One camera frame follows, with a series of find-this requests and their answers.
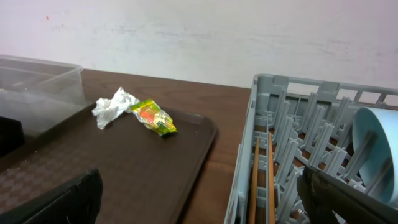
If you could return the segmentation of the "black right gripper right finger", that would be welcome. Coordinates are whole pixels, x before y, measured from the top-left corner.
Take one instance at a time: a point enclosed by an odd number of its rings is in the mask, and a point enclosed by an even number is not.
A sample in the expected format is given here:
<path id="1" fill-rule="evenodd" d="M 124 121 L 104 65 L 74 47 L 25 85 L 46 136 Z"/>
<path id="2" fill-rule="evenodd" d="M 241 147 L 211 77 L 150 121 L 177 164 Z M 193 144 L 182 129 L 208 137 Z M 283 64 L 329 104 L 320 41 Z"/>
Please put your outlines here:
<path id="1" fill-rule="evenodd" d="M 397 210 L 323 171 L 305 166 L 297 179 L 297 192 L 311 224 L 348 223 L 397 224 Z"/>

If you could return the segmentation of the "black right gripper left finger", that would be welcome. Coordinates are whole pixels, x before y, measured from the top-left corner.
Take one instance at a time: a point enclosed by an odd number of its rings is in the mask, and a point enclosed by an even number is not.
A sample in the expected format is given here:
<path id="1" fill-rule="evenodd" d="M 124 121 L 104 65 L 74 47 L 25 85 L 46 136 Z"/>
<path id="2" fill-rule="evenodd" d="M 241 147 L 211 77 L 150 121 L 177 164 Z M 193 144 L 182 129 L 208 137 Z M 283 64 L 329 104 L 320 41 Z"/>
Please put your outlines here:
<path id="1" fill-rule="evenodd" d="M 102 194 L 99 170 L 86 170 L 45 194 L 2 213 L 1 223 L 95 223 Z"/>

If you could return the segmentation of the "white tissue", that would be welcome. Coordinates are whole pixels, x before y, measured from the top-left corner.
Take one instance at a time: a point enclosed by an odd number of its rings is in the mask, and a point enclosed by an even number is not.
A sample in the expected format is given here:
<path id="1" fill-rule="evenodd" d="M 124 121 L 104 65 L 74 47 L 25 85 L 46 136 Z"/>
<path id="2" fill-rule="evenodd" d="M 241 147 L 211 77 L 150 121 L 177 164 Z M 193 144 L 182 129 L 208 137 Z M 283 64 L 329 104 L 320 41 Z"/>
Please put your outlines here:
<path id="1" fill-rule="evenodd" d="M 131 113 L 130 107 L 139 102 L 138 98 L 119 87 L 111 99 L 99 98 L 91 112 L 96 117 L 97 127 L 104 129 L 124 112 Z"/>

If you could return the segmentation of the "light blue bowl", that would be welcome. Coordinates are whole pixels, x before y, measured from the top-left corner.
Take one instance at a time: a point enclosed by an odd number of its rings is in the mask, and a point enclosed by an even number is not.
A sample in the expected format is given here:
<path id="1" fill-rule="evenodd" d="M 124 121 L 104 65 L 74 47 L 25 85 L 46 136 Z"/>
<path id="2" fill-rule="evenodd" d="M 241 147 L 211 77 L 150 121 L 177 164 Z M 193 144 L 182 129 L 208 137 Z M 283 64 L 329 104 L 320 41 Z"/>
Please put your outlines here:
<path id="1" fill-rule="evenodd" d="M 357 149 L 367 132 L 377 134 L 377 141 L 359 173 L 365 185 L 370 184 L 384 161 L 392 159 L 392 170 L 387 173 L 386 189 L 378 199 L 384 203 L 397 203 L 397 111 L 379 108 L 360 108 L 353 120 L 353 147 Z"/>

